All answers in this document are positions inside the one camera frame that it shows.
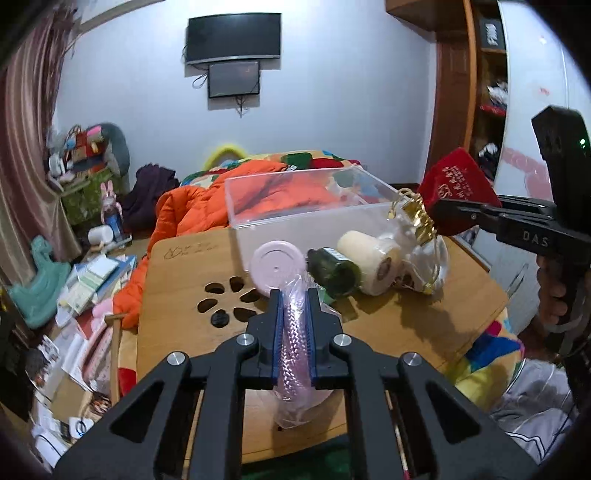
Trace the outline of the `person's hand on gripper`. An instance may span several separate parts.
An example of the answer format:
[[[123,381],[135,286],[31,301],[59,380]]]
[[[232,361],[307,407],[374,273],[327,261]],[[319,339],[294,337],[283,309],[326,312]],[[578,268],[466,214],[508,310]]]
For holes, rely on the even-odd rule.
[[[538,317],[542,324],[557,325],[568,311],[568,306],[563,301],[567,289],[560,281],[561,266],[542,256],[538,256],[536,262],[539,284]]]

